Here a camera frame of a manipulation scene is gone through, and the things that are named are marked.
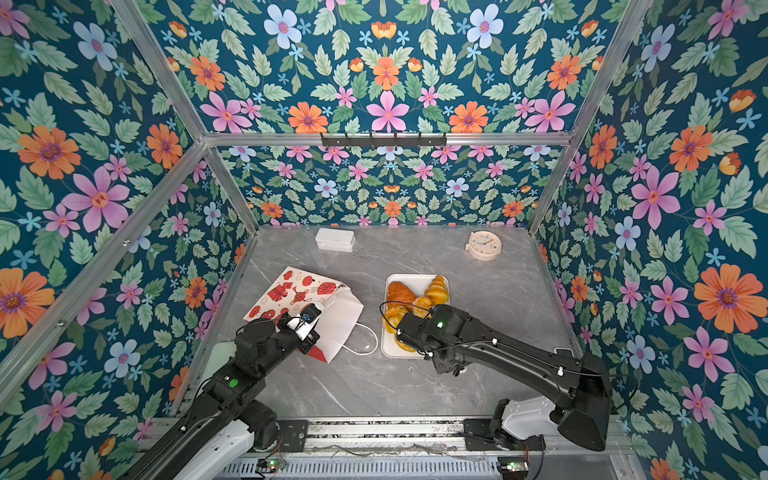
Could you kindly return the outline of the glazed yellow donut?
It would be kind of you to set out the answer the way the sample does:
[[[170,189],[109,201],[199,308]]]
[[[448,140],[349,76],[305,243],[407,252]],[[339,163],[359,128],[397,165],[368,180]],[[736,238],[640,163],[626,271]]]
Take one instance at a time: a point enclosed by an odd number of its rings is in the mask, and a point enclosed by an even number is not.
[[[400,341],[397,336],[394,337],[394,341],[395,341],[396,345],[398,346],[398,348],[400,348],[402,351],[409,352],[409,353],[416,353],[416,349],[414,349],[414,348],[410,347],[409,345],[407,345],[406,343],[403,343],[402,341]]]

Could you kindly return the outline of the red white paper bag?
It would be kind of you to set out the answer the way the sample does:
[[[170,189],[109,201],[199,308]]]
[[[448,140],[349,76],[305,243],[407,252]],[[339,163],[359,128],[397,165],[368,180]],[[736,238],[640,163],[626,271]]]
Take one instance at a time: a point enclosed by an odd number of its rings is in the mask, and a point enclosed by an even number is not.
[[[359,322],[363,303],[351,288],[339,280],[297,267],[287,267],[265,293],[246,312],[246,322],[266,320],[273,323],[288,316],[295,326],[310,324],[319,339],[308,356],[329,364],[341,350],[368,356],[379,347],[379,336],[366,327],[366,345],[349,343]]]

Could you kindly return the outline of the yellow shell madeleine bread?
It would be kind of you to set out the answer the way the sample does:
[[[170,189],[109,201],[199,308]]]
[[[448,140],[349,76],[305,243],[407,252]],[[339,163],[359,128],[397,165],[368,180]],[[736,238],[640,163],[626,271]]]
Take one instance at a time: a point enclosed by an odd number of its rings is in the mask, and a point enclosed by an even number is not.
[[[383,313],[383,324],[387,333],[396,334],[403,317],[409,313],[409,309],[402,304],[388,304]]]

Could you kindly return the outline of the long twisted bread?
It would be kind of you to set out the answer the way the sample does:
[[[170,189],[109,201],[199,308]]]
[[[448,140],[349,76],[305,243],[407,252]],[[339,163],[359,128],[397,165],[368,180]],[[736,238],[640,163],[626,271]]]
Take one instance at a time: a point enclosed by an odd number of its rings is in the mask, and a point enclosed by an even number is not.
[[[448,304],[450,292],[446,278],[436,275],[426,288],[424,296],[430,300],[432,306]]]

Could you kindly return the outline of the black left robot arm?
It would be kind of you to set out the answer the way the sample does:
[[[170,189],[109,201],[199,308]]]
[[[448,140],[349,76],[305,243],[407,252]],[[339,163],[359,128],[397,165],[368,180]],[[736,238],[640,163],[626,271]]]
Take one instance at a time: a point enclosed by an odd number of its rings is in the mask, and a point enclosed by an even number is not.
[[[275,412],[258,400],[266,378],[319,340],[319,313],[258,319],[235,336],[235,354],[208,379],[185,414],[123,475],[125,479],[213,479],[255,447],[278,440]]]

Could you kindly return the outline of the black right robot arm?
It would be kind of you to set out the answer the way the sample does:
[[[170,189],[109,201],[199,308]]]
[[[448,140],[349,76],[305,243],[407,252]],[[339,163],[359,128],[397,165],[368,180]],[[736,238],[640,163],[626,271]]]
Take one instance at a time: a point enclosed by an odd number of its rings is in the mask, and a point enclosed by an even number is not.
[[[518,450],[534,437],[559,434],[586,450],[607,448],[611,377],[597,356],[576,358],[568,349],[540,349],[445,304],[423,318],[405,314],[394,331],[398,341],[431,361],[439,374],[457,376],[478,364],[538,393],[523,402],[501,400],[480,439]]]

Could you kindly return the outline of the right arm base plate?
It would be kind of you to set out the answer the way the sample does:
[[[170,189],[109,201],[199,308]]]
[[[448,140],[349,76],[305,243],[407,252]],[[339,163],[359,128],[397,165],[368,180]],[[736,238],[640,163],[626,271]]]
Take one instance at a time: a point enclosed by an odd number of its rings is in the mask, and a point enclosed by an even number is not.
[[[543,451],[546,442],[543,436],[531,436],[527,439],[514,437],[501,426],[492,425],[491,419],[464,419],[461,436],[468,451]]]

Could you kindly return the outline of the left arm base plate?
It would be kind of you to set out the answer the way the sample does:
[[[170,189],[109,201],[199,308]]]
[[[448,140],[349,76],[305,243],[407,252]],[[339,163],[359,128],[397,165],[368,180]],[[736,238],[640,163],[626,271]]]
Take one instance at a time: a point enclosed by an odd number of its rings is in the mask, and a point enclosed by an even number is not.
[[[310,422],[305,419],[277,420],[276,437],[269,452],[301,453],[305,449]]]

